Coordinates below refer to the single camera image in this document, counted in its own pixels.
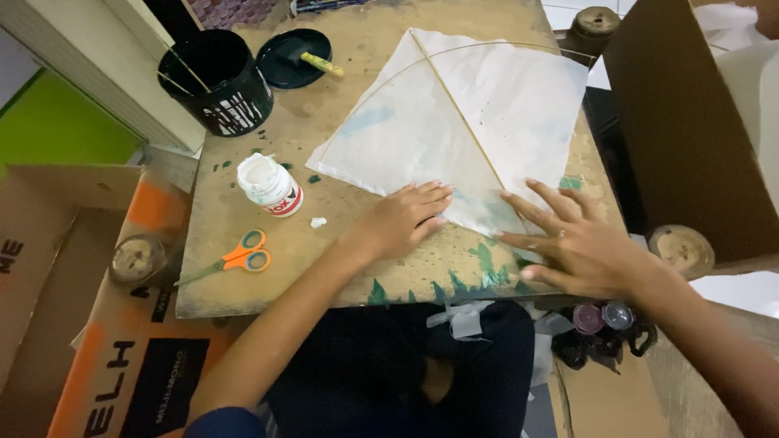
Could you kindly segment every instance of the kite paper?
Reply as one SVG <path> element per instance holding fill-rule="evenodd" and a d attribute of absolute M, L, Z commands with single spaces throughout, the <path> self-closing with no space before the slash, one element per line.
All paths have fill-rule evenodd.
<path fill-rule="evenodd" d="M 443 213 L 450 221 L 484 235 L 537 231 L 500 200 L 498 177 L 506 190 L 547 208 L 524 179 L 556 187 L 563 177 L 587 67 L 533 48 L 414 32 L 495 171 L 409 30 L 306 166 L 381 196 L 441 179 L 456 188 Z"/>

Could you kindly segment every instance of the scissors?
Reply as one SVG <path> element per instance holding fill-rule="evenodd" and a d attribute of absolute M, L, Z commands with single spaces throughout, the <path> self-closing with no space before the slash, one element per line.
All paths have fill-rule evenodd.
<path fill-rule="evenodd" d="M 265 240 L 266 234 L 263 230 L 259 228 L 249 230 L 241 238 L 235 249 L 209 266 L 179 278 L 173 285 L 180 286 L 197 281 L 207 275 L 232 267 L 242 267 L 249 272 L 263 272 L 270 266 L 270 253 L 262 249 L 263 245 L 265 245 Z"/>

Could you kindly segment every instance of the wooden table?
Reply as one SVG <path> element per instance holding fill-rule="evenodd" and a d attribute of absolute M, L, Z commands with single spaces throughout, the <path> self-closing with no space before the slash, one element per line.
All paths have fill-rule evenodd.
<path fill-rule="evenodd" d="M 273 264 L 262 274 L 229 270 L 187 284 L 179 291 L 176 304 L 176 314 L 182 318 L 260 312 L 366 206 L 378 199 L 345 182 L 317 175 L 304 163 L 373 83 L 406 29 L 417 27 L 477 40 L 505 38 L 556 47 L 538 0 L 376 0 L 322 14 L 302 14 L 297 19 L 270 17 L 269 21 L 275 26 L 268 26 L 268 21 L 264 25 L 272 29 L 237 30 L 253 52 L 273 34 L 310 27 L 330 38 L 333 61 L 344 68 L 346 75 L 343 80 L 326 76 L 299 90 L 274 90 L 273 112 L 259 132 L 235 139 L 206 139 L 182 272 L 186 274 L 218 260 L 235 247 L 246 230 L 257 227 L 268 234 L 266 248 L 273 255 Z M 234 184 L 238 163 L 257 149 L 263 154 L 276 154 L 277 161 L 291 165 L 290 173 L 305 191 L 305 202 L 295 215 L 277 219 L 263 213 Z M 581 187 L 595 196 L 602 213 L 611 222 L 622 224 L 582 111 L 561 184 Z M 327 224 L 313 229 L 309 225 L 312 217 L 325 217 Z M 447 225 L 405 259 L 377 263 L 356 277 L 344 289 L 336 306 L 549 292 L 538 284 L 518 282 L 519 271 L 507 246 L 466 228 Z M 483 288 L 484 280 L 496 286 Z"/>

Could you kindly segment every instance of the scissor blade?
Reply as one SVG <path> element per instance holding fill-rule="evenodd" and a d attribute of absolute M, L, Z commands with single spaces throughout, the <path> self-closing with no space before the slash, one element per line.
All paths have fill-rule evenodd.
<path fill-rule="evenodd" d="M 178 281 L 173 283 L 173 285 L 181 286 L 182 284 L 192 283 L 193 281 L 197 281 L 203 277 L 213 274 L 214 272 L 219 272 L 220 270 L 222 270 L 223 265 L 224 265 L 223 260 L 212 263 L 201 270 L 197 270 L 189 275 L 185 275 L 184 277 L 179 278 Z"/>

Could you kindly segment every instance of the glue bottle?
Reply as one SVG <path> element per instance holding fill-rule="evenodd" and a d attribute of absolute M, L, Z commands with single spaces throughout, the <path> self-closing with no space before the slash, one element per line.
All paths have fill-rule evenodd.
<path fill-rule="evenodd" d="M 303 190 L 273 155 L 252 154 L 238 165 L 238 185 L 246 196 L 276 217 L 287 217 L 303 204 Z"/>

